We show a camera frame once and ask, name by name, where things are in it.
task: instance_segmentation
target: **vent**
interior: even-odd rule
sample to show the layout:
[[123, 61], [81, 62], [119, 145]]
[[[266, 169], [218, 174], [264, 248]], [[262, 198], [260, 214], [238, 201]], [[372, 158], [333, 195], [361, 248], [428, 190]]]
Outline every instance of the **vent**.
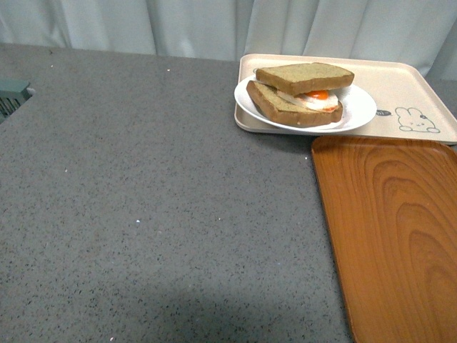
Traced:
[[33, 94], [27, 81], [0, 79], [0, 124]]

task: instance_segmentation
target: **egg yolk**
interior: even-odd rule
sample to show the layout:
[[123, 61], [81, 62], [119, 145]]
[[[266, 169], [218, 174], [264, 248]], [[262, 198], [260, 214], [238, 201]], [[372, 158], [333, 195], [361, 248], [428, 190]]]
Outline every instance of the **egg yolk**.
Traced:
[[310, 91], [309, 93], [305, 93], [305, 95], [318, 100], [327, 100], [328, 98], [327, 91]]

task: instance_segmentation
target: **fried egg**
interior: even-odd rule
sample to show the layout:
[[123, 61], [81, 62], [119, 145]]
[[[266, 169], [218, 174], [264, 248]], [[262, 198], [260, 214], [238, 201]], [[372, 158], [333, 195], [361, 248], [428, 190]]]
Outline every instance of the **fried egg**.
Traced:
[[338, 98], [332, 91], [310, 91], [297, 96], [278, 91], [278, 95], [292, 104], [315, 111], [332, 112], [338, 106]]

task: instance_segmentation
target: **beige tray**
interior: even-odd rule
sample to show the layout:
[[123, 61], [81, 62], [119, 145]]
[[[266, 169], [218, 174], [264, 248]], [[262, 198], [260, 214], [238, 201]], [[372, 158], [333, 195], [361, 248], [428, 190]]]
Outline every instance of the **beige tray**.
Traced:
[[[309, 56], [249, 54], [240, 60], [238, 82], [262, 66], [280, 66], [319, 61], [351, 70], [353, 84], [367, 91], [378, 111], [367, 125], [338, 133], [351, 136], [374, 136], [427, 139], [457, 144], [457, 119], [447, 109], [426, 80], [412, 66], [355, 59], [331, 59]], [[301, 134], [280, 129], [253, 118], [238, 105], [235, 121], [244, 130], [269, 134]]]

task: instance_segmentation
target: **rabbit illustration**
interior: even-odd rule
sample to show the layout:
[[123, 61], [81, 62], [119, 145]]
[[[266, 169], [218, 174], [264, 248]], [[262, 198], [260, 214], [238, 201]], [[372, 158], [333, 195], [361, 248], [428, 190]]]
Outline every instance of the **rabbit illustration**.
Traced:
[[398, 116], [399, 129], [401, 131], [430, 132], [434, 134], [440, 132], [427, 116], [414, 107], [408, 109], [397, 107], [395, 113]]

